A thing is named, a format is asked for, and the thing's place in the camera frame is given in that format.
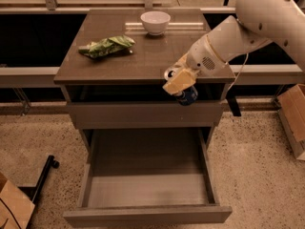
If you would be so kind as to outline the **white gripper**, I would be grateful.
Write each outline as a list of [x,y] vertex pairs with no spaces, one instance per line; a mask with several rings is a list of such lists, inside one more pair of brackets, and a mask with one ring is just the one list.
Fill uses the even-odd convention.
[[163,89],[170,95],[179,94],[190,88],[197,76],[214,77],[228,66],[212,46],[209,36],[203,35],[192,44],[187,54],[164,72],[167,82]]

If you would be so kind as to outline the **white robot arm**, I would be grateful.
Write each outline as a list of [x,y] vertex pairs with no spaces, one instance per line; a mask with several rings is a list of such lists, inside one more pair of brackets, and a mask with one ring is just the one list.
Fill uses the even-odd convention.
[[197,77],[214,77],[241,54],[276,43],[305,70],[305,13],[294,0],[236,0],[235,15],[195,41],[167,69],[163,89],[181,95]]

